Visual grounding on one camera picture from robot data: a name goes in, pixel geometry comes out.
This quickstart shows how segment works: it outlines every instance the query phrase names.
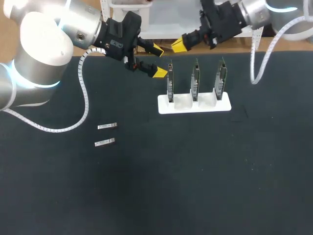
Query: white cable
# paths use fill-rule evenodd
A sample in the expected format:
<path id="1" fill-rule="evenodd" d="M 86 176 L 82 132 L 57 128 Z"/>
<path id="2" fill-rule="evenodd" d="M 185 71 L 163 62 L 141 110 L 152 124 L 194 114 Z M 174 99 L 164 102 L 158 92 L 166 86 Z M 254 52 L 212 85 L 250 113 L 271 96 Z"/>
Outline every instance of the white cable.
<path id="1" fill-rule="evenodd" d="M 94 53 L 94 52 L 98 52 L 98 53 L 101 53 L 101 54 L 104 54 L 104 55 L 106 54 L 105 50 L 102 49 L 102 48 L 98 48 L 98 47 L 91 48 L 91 49 L 88 49 L 83 54 L 83 56 L 80 58 L 80 61 L 79 61 L 79 65 L 78 65 L 78 79 L 79 79 L 80 86 L 82 87 L 82 91 L 83 91 L 83 95 L 84 95 L 84 99 L 85 99 L 85 111 L 84 111 L 84 114 L 83 114 L 82 118 L 75 125 L 72 125 L 70 127 L 63 128 L 63 129 L 50 129 L 50 128 L 43 127 L 41 125 L 38 125 L 38 124 L 32 122 L 31 120 L 25 118 L 24 116 L 20 115 L 19 113 L 15 112 L 15 111 L 13 111 L 11 109 L 6 109 L 4 111 L 9 113 L 9 114 L 12 114 L 13 116 L 16 116 L 20 120 L 26 122 L 27 124 L 37 128 L 37 129 L 39 129 L 41 131 L 46 131 L 46 132 L 51 132 L 51 133 L 67 132 L 67 131 L 71 131 L 71 130 L 75 129 L 76 127 L 80 126 L 85 121 L 85 119 L 87 118 L 88 111 L 89 111 L 88 94 L 87 94 L 87 90 L 86 90 L 86 87 L 85 87 L 85 84 L 84 84 L 84 79 L 83 79 L 83 64 L 84 64 L 84 61 L 85 61 L 86 57 L 89 54 Z"/>
<path id="2" fill-rule="evenodd" d="M 270 58 L 271 53 L 273 52 L 277 42 L 279 41 L 279 39 L 285 34 L 285 32 L 287 30 L 289 30 L 291 27 L 293 27 L 294 25 L 300 23 L 300 22 L 304 22 L 304 21 L 309 21 L 309 22 L 313 22 L 313 17 L 309 16 L 309 1 L 308 0 L 304 0 L 303 1 L 304 7 L 303 7 L 303 11 L 305 16 L 301 16 L 298 17 L 292 21 L 290 21 L 288 24 L 286 24 L 284 27 L 282 27 L 282 29 L 276 34 L 276 36 L 274 37 L 274 39 L 272 40 L 272 42 L 270 43 L 268 50 L 266 51 L 266 54 L 264 56 L 264 59 L 262 61 L 261 67 L 260 67 L 260 71 L 257 75 L 257 77 L 255 78 L 255 73 L 254 73 L 254 61 L 255 61 L 255 50 L 256 50 L 256 46 L 255 46 L 255 41 L 252 37 L 252 46 L 251 46 L 251 63 L 250 63 L 250 80 L 251 83 L 253 85 L 256 85 L 259 83 L 259 81 L 261 80 L 266 65 L 268 63 L 268 60 Z"/>

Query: black mat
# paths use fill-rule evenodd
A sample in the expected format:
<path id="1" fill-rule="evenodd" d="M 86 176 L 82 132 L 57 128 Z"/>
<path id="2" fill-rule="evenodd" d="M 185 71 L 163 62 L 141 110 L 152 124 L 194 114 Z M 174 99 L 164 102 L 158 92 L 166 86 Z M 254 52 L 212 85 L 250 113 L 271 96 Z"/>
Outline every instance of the black mat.
<path id="1" fill-rule="evenodd" d="M 252 86 L 249 55 L 224 55 L 233 110 L 178 116 L 158 114 L 165 81 L 88 58 L 81 127 L 49 134 L 0 113 L 0 234 L 311 235 L 312 57 L 276 53 Z M 213 88 L 220 58 L 198 56 L 201 92 Z M 175 92 L 188 92 L 195 56 L 172 59 Z M 77 63 L 48 104 L 16 110 L 54 128 L 79 120 Z M 97 130 L 111 122 L 119 129 Z"/>

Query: white stand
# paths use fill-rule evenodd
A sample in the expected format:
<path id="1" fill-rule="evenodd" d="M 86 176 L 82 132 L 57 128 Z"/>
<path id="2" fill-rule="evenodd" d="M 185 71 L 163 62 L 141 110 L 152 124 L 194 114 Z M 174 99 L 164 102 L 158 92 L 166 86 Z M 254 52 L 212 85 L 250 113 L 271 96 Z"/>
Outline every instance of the white stand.
<path id="1" fill-rule="evenodd" d="M 158 96 L 158 112 L 160 114 L 185 114 L 230 111 L 231 104 L 226 92 L 222 100 L 217 100 L 215 90 L 212 93 L 199 93 L 198 102 L 189 94 L 174 94 L 174 103 L 169 103 L 168 96 Z"/>

